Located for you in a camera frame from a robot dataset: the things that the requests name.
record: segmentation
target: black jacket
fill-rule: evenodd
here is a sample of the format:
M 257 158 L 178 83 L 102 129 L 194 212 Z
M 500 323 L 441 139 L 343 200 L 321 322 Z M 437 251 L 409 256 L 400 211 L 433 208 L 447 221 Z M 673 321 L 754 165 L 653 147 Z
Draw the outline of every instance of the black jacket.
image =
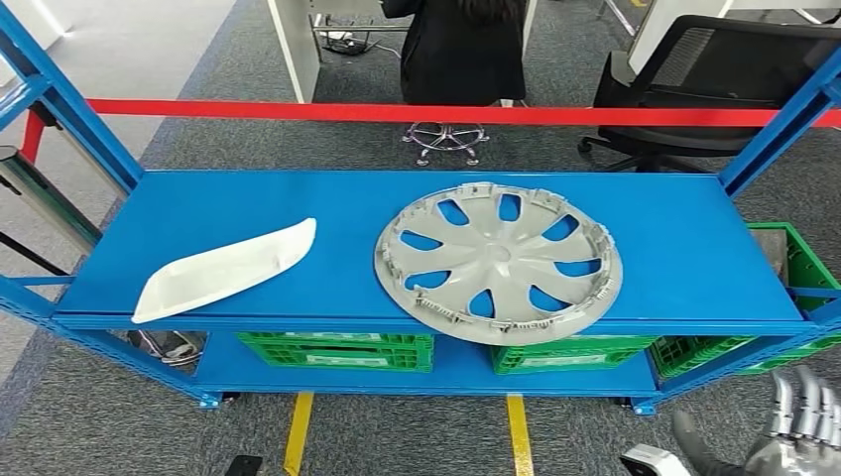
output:
M 522 18 L 477 25 L 464 16 L 456 0 L 382 4 L 387 18 L 415 15 L 401 60 L 407 103 L 487 106 L 499 99 L 526 97 Z

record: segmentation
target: white desk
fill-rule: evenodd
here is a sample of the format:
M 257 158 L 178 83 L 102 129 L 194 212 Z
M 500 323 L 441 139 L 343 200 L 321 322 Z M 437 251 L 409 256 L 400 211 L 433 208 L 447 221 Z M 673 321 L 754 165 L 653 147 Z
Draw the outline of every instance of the white desk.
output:
M 529 0 L 523 48 L 529 42 L 539 0 Z M 268 0 L 269 11 L 298 102 L 312 102 L 321 68 L 319 39 L 312 31 L 316 14 L 382 15 L 378 0 Z
M 629 63 L 640 72 L 665 32 L 681 15 L 723 18 L 730 10 L 841 8 L 841 0 L 653 0 L 631 46 Z

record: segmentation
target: red barrier tape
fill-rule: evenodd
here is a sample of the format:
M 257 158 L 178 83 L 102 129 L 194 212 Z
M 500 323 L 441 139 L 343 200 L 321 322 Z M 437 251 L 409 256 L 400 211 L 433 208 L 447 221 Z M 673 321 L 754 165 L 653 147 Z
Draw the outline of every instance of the red barrier tape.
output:
M 23 155 L 31 164 L 35 163 L 38 157 L 38 148 L 41 146 L 41 136 L 44 135 L 44 121 L 32 111 L 27 112 L 26 129 L 24 129 L 24 143 L 21 146 Z
M 777 111 L 760 109 L 632 109 L 590 107 L 452 107 L 398 104 L 88 99 L 100 114 L 339 122 L 449 122 L 523 126 L 727 126 L 768 124 Z M 817 127 L 841 126 L 841 110 Z

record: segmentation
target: robotic hand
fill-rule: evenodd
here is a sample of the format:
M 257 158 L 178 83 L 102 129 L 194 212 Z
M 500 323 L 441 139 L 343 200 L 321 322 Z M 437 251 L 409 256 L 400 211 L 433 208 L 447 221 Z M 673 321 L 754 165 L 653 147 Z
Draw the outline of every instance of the robotic hand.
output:
M 805 366 L 796 368 L 802 390 L 796 415 L 791 384 L 773 372 L 775 409 L 745 466 L 716 459 L 698 435 L 692 418 L 674 416 L 674 436 L 701 476 L 829 476 L 841 474 L 841 405 L 826 381 Z

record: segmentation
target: white plastic part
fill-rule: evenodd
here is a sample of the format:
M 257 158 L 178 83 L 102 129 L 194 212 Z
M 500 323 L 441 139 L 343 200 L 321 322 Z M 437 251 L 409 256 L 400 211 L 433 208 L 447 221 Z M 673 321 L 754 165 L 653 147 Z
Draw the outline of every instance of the white plastic part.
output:
M 622 463 L 635 476 L 691 476 L 677 456 L 647 444 L 638 444 L 629 449 L 622 455 Z
M 132 322 L 142 324 L 228 298 L 300 261 L 315 239 L 315 219 L 173 261 L 143 287 Z
M 519 204 L 516 216 L 503 216 L 504 199 Z M 442 211 L 446 203 L 460 210 L 460 223 Z M 567 219 L 577 225 L 550 236 Z M 407 233 L 432 245 L 410 245 Z M 587 263 L 599 267 L 561 271 L 561 265 Z M 604 226 L 556 193 L 487 182 L 406 207 L 380 235 L 374 265 L 386 292 L 417 320 L 491 345 L 538 344 L 576 333 L 607 311 L 622 284 L 622 263 Z M 430 274 L 443 278 L 434 285 L 412 281 Z M 491 303 L 490 315 L 471 309 L 481 296 Z M 557 307 L 538 305 L 535 296 L 554 299 Z

